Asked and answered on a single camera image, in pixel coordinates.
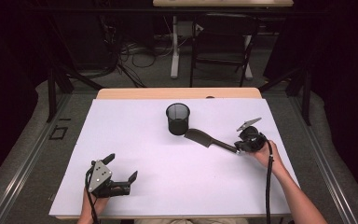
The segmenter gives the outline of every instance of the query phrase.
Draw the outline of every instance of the person's forearm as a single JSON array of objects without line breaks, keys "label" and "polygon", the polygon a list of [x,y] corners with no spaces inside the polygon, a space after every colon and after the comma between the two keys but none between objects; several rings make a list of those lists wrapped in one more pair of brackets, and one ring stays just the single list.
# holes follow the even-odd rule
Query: person's forearm
[{"label": "person's forearm", "polygon": [[293,220],[296,224],[327,223],[319,210],[296,184],[284,166],[275,169],[274,174],[281,183],[286,201],[289,204]]}]

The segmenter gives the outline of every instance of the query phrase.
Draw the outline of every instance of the white table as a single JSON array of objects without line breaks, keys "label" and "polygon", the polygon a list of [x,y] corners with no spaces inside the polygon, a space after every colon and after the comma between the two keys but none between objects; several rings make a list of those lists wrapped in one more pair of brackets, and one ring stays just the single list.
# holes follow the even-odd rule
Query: white table
[{"label": "white table", "polygon": [[[155,7],[291,7],[293,0],[153,0],[153,5]],[[178,78],[179,48],[176,16],[173,16],[172,36],[171,78]],[[253,77],[249,64],[245,76],[248,79]]]},{"label": "white table", "polygon": [[[168,105],[184,103],[191,111],[190,128],[231,145],[240,140],[236,129],[244,121],[261,117],[255,127],[276,142],[296,181],[267,102],[260,98],[255,88],[102,90],[89,110],[49,214],[77,218],[90,162],[116,153],[107,165],[112,180],[125,181],[136,170],[138,178],[131,194],[112,198],[101,218],[264,216],[267,169],[244,153],[203,147],[170,134],[165,115]],[[274,176],[270,207],[273,216],[290,213]]]}]

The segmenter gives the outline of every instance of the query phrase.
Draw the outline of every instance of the chair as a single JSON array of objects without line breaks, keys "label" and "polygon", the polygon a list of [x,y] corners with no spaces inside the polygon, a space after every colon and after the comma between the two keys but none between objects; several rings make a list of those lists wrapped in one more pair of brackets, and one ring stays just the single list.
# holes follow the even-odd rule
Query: chair
[{"label": "chair", "polygon": [[198,16],[192,25],[190,87],[193,79],[199,79],[193,76],[196,63],[235,65],[235,73],[241,67],[241,87],[258,26],[258,19],[241,14],[206,13]]}]

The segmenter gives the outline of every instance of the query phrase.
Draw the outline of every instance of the human arm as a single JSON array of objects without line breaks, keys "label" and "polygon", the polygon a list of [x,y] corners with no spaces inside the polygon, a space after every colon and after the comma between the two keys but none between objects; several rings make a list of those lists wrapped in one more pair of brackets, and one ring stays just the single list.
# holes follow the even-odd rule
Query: human arm
[{"label": "human arm", "polygon": [[[296,224],[315,224],[327,223],[316,206],[310,201],[308,196],[300,189],[289,172],[283,165],[281,156],[274,142],[269,141],[272,149],[274,162],[272,163],[272,173],[280,182],[286,201],[292,212],[293,220]],[[249,153],[255,157],[265,167],[269,164],[269,144],[266,144],[257,152]]]},{"label": "human arm", "polygon": [[[93,202],[95,202],[96,198],[94,195],[90,195]],[[98,200],[94,204],[95,212],[97,215],[100,215],[101,212],[106,207],[109,202],[109,198],[98,198]],[[92,224],[92,215],[91,215],[91,205],[89,202],[89,198],[87,196],[86,189],[83,190],[83,203],[81,207],[80,218],[77,221],[77,224]]]}]

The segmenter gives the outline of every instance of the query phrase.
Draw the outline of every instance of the white paper sheet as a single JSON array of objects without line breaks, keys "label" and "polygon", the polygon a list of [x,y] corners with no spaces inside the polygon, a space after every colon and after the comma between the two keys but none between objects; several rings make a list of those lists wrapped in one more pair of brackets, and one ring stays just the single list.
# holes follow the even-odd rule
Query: white paper sheet
[{"label": "white paper sheet", "polygon": [[[254,158],[175,136],[168,131],[166,108],[190,108],[189,126],[234,146],[246,120],[273,140],[296,181],[278,129],[264,99],[94,100],[50,210],[55,217],[80,214],[85,173],[90,162],[110,153],[113,181],[138,178],[131,195],[114,197],[102,217],[259,216],[266,213],[267,169]],[[271,214],[289,214],[274,176]]]}]

